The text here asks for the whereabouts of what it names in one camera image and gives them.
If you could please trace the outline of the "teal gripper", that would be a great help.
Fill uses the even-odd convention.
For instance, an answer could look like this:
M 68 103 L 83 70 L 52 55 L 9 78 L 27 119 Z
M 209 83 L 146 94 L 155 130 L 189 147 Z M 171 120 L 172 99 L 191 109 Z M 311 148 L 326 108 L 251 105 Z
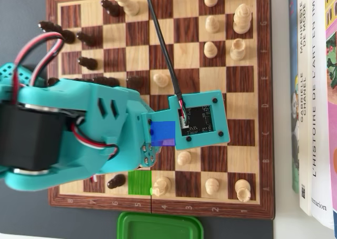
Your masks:
M 126 122 L 123 125 L 116 158 L 118 172 L 133 171 L 139 167 L 150 168 L 156 162 L 160 148 L 151 144 L 150 123 L 154 112 L 139 93 L 132 95 L 126 103 Z

